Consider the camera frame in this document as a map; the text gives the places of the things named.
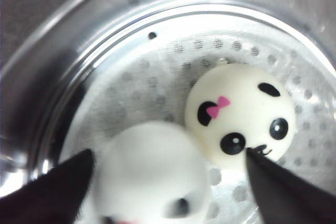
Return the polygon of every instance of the blurry white toy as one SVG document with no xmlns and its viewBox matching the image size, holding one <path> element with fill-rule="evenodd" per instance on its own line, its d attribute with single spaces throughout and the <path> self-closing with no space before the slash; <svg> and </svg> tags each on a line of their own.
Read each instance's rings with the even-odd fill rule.
<svg viewBox="0 0 336 224">
<path fill-rule="evenodd" d="M 179 126 L 148 122 L 115 137 L 92 188 L 97 215 L 116 223 L 202 223 L 209 182 L 201 155 Z"/>
</svg>

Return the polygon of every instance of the panda ear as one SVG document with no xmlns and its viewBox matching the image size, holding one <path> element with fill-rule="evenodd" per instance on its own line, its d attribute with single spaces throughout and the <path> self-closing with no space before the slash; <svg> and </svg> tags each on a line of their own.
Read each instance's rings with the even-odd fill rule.
<svg viewBox="0 0 336 224">
<path fill-rule="evenodd" d="M 279 97 L 280 96 L 280 92 L 279 90 L 276 89 L 276 87 L 274 87 L 273 85 L 269 84 L 269 83 L 260 83 L 258 85 L 258 88 L 260 91 L 270 95 L 271 97 Z"/>
<path fill-rule="evenodd" d="M 213 106 L 217 106 L 217 104 L 214 102 L 207 101 L 203 102 L 198 107 L 197 119 L 201 125 L 208 126 L 208 124 L 210 123 L 211 116 L 206 112 L 206 109 Z"/>
</svg>

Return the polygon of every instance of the panda mouth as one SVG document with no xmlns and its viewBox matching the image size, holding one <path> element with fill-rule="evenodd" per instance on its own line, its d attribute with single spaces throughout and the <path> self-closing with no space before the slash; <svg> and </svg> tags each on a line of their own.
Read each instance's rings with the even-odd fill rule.
<svg viewBox="0 0 336 224">
<path fill-rule="evenodd" d="M 263 145 L 259 145 L 259 146 L 257 146 L 257 147 L 255 147 L 254 148 L 254 150 L 258 153 L 258 154 L 260 154 L 260 155 L 262 155 L 262 156 L 266 156 L 266 155 L 268 155 L 271 151 L 272 151 L 272 149 L 270 149 L 268 152 L 264 152 L 264 150 L 267 148 L 267 145 L 266 144 L 263 144 Z"/>
</svg>

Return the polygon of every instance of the white squishy toy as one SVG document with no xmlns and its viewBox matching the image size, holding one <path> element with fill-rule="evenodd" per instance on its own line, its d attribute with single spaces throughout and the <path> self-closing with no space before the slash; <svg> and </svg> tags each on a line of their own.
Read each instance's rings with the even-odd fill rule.
<svg viewBox="0 0 336 224">
<path fill-rule="evenodd" d="M 198 224 L 208 210 L 204 160 L 181 127 L 148 122 L 115 137 L 93 182 L 97 216 L 117 224 Z"/>
<path fill-rule="evenodd" d="M 295 132 L 295 110 L 273 75 L 244 64 L 222 64 L 192 88 L 186 128 L 205 156 L 220 168 L 246 171 L 245 150 L 277 161 Z"/>
</svg>

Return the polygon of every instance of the perforated steamer basket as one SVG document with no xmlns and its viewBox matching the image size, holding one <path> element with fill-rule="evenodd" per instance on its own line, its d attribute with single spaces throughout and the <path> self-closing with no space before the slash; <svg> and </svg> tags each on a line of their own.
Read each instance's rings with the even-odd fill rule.
<svg viewBox="0 0 336 224">
<path fill-rule="evenodd" d="M 336 194 L 335 0 L 69 0 L 2 68 L 1 196 L 148 120 L 183 125 L 225 58 L 274 74 L 297 129 L 279 160 Z M 205 223 L 262 223 L 246 174 L 208 164 Z M 77 220 L 86 223 L 85 212 Z"/>
</svg>

